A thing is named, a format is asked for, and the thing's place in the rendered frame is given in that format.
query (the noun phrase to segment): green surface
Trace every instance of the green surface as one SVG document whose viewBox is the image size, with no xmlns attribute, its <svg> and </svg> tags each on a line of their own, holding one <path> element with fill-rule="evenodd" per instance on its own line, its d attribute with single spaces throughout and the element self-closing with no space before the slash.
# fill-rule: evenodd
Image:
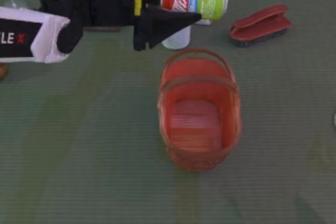
<svg viewBox="0 0 336 224">
<path fill-rule="evenodd" d="M 11 64 L 0 83 L 0 224 L 336 223 L 335 0 L 229 1 L 191 43 L 221 53 L 241 90 L 223 164 L 188 173 L 165 153 L 156 95 L 171 51 L 134 52 L 131 28 L 86 33 L 64 63 Z M 227 42 L 234 20 L 278 3 L 284 37 Z"/>
</svg>

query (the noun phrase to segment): red basket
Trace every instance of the red basket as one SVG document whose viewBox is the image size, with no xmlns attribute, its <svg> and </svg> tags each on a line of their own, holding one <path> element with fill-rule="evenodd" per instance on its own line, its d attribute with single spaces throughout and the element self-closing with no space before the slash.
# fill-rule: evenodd
<svg viewBox="0 0 336 224">
<path fill-rule="evenodd" d="M 7 65 L 0 63 L 0 80 L 4 78 L 8 73 Z"/>
<path fill-rule="evenodd" d="M 182 55 L 203 53 L 175 61 Z M 220 164 L 241 133 L 240 97 L 227 62 L 207 49 L 186 49 L 164 66 L 158 100 L 167 152 L 181 169 L 202 171 Z"/>
</svg>

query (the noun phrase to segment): red x letter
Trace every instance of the red x letter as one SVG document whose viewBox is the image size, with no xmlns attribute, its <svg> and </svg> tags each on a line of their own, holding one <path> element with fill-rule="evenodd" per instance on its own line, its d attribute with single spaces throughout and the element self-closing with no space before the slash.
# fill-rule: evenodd
<svg viewBox="0 0 336 224">
<path fill-rule="evenodd" d="M 25 34 L 18 34 L 17 43 L 18 44 L 24 44 L 25 43 Z"/>
</svg>

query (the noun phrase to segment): red brush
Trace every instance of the red brush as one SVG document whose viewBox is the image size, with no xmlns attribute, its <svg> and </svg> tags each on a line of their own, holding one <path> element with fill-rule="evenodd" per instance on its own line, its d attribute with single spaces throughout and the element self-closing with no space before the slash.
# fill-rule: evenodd
<svg viewBox="0 0 336 224">
<path fill-rule="evenodd" d="M 284 35 L 292 26 L 284 16 L 287 10 L 286 5 L 275 5 L 237 20 L 231 28 L 231 41 L 237 47 L 248 47 Z"/>
</svg>

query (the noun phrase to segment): white bottle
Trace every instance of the white bottle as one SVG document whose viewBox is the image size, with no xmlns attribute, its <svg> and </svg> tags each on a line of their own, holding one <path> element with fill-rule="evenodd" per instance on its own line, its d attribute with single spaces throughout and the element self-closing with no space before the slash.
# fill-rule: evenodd
<svg viewBox="0 0 336 224">
<path fill-rule="evenodd" d="M 162 42 L 167 49 L 179 50 L 186 48 L 190 43 L 191 26 L 188 26 Z"/>
</svg>

